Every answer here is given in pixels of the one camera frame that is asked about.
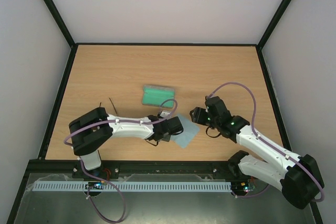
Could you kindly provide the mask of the grey glasses case green lining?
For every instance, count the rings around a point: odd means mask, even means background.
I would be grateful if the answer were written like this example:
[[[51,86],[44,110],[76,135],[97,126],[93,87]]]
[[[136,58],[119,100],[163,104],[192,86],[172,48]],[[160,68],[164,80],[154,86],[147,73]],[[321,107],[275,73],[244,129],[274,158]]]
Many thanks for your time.
[[[174,106],[175,89],[162,86],[144,85],[142,104],[172,108]]]

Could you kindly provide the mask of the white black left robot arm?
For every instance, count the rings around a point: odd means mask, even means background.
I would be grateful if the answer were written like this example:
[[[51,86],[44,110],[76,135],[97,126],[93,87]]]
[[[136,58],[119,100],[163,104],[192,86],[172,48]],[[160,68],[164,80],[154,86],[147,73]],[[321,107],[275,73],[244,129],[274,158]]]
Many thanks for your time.
[[[123,118],[108,114],[98,107],[69,123],[71,147],[86,170],[101,167],[99,148],[110,138],[135,137],[148,141],[169,141],[169,137],[183,133],[177,116],[148,115],[143,118]]]

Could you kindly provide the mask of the light blue cleaning cloth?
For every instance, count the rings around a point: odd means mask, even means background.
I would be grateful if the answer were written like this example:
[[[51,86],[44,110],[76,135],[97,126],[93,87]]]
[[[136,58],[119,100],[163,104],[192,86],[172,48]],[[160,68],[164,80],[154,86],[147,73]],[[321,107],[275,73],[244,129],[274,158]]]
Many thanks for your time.
[[[176,143],[181,148],[186,148],[192,139],[198,134],[200,128],[190,119],[178,114],[177,117],[180,119],[183,127],[183,132],[178,135],[172,135],[170,140]]]

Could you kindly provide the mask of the black sunglasses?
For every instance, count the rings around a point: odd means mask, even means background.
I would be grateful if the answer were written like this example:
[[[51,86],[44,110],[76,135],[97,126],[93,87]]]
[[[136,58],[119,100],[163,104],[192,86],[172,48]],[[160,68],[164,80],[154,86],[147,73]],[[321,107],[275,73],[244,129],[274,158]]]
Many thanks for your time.
[[[112,115],[119,116],[117,108],[116,108],[115,104],[113,103],[113,99],[111,97],[108,97],[104,101],[99,102],[99,107],[100,108],[105,108],[106,112],[108,112]]]

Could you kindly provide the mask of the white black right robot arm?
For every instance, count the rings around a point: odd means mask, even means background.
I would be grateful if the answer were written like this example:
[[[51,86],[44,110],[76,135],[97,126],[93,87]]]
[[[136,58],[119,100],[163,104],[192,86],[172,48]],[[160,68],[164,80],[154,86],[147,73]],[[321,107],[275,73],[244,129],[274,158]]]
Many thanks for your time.
[[[239,178],[252,176],[281,191],[285,199],[298,209],[312,201],[324,199],[324,182],[317,161],[309,154],[301,156],[265,137],[252,123],[239,115],[231,115],[219,97],[206,99],[205,107],[190,111],[192,122],[216,129],[253,153],[239,151],[229,159],[229,172]]]

